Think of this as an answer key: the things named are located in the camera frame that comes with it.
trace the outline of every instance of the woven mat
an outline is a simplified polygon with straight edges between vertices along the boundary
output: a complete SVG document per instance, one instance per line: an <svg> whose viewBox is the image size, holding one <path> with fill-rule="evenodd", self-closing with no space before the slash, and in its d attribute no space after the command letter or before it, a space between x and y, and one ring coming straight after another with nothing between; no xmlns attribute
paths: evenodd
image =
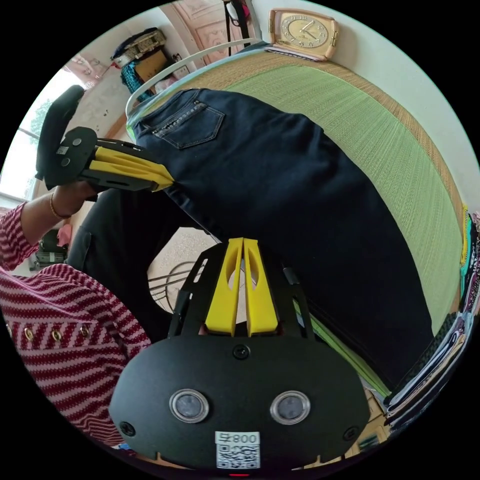
<svg viewBox="0 0 480 480"><path fill-rule="evenodd" d="M220 65L181 88L240 92L321 125L396 219L438 332L459 305L462 201L438 149L403 107L344 67L267 52Z"/></svg>

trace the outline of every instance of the sweater button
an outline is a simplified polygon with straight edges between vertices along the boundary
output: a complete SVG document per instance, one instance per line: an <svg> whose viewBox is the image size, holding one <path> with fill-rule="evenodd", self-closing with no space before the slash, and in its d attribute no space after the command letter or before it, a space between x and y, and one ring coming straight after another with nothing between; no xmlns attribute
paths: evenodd
<svg viewBox="0 0 480 480"><path fill-rule="evenodd" d="M89 332L89 329L85 326L85 325L82 325L81 328L80 328L80 333L82 334L83 338L87 338L90 334Z"/></svg>
<svg viewBox="0 0 480 480"><path fill-rule="evenodd" d="M25 328L23 333L25 333L25 337L26 337L27 340L32 341L34 339L34 333L32 332L32 330L30 328Z"/></svg>
<svg viewBox="0 0 480 480"><path fill-rule="evenodd" d="M62 339L62 334L58 330L54 330L51 333L51 337L56 341L59 342Z"/></svg>

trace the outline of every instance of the qr code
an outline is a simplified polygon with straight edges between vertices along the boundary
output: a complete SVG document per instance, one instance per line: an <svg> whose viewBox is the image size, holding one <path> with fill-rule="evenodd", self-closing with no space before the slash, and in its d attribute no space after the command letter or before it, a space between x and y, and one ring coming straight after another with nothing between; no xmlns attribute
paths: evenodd
<svg viewBox="0 0 480 480"><path fill-rule="evenodd" d="M260 445L218 445L216 466L219 469L259 469Z"/></svg>

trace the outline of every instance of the red and white striped sweater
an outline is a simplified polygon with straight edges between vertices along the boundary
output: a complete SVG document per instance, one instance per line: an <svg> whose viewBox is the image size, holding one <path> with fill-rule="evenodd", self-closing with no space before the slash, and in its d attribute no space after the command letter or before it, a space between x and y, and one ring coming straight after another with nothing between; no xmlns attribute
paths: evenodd
<svg viewBox="0 0 480 480"><path fill-rule="evenodd" d="M23 362L69 422L109 446L123 439L109 416L127 362L150 345L122 302L66 264L13 276L34 253L20 223L23 205L0 218L0 308Z"/></svg>

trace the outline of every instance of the screw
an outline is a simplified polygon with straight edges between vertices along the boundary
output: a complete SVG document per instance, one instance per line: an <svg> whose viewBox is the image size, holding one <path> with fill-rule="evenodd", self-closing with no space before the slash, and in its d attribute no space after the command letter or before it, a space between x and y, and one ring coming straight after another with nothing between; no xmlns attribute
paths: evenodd
<svg viewBox="0 0 480 480"><path fill-rule="evenodd" d="M355 438L358 435L358 433L359 433L359 428L357 426L351 426L343 434L343 439L346 442L349 442L350 440Z"/></svg>
<svg viewBox="0 0 480 480"><path fill-rule="evenodd" d="M233 347L232 353L237 360L245 360L250 355L250 350L246 345L237 345Z"/></svg>
<svg viewBox="0 0 480 480"><path fill-rule="evenodd" d="M120 430L124 433L127 437L133 437L135 435L135 429L132 425L130 425L126 421L120 422Z"/></svg>

